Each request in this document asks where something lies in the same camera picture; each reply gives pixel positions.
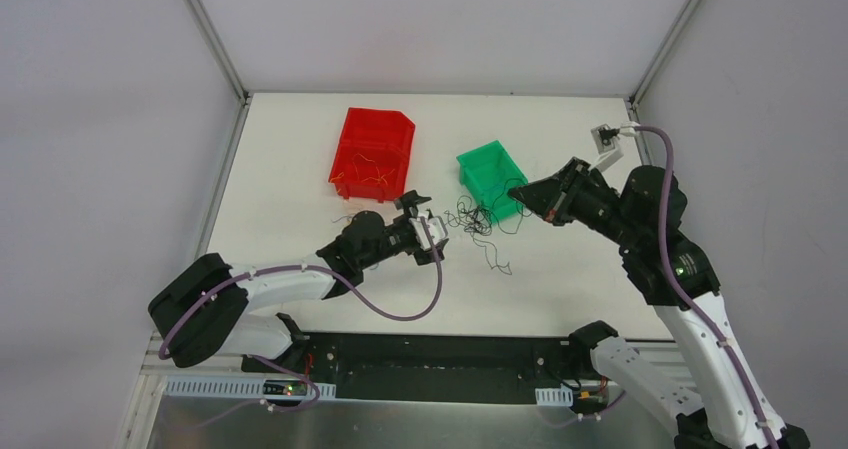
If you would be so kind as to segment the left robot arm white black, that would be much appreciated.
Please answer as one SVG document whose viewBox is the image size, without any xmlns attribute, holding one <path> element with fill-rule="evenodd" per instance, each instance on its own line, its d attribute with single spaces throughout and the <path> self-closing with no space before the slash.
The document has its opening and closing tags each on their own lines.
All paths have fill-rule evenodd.
<svg viewBox="0 0 848 449">
<path fill-rule="evenodd" d="M 435 265 L 436 286 L 443 286 L 449 234 L 444 220 L 422 207 L 427 201 L 416 191 L 403 194 L 395 201 L 400 213 L 391 222 L 375 211 L 359 211 L 326 246 L 295 262 L 244 265 L 229 264 L 218 253 L 198 257 L 148 305 L 162 338 L 158 358 L 187 368 L 219 355 L 261 357 L 288 374 L 304 363 L 305 337 L 290 316 L 263 316 L 263 309 L 353 294 L 389 320 L 425 317 L 433 303 L 413 315 L 391 314 L 358 287 L 367 270 L 401 254 L 419 266 Z"/>
</svg>

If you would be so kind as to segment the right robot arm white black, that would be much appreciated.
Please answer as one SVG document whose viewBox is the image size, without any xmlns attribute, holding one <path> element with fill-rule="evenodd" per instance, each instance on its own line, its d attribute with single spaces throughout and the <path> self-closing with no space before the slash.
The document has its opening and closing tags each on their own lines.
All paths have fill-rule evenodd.
<svg viewBox="0 0 848 449">
<path fill-rule="evenodd" d="M 674 382 L 602 321 L 571 333 L 573 374 L 617 383 L 678 448 L 810 446 L 806 432 L 770 405 L 737 346 L 716 273 L 680 231 L 687 200 L 672 174 L 643 165 L 615 189 L 576 158 L 508 194 L 551 225 L 578 222 L 618 246 L 628 280 L 667 327 L 694 388 Z"/>
</svg>

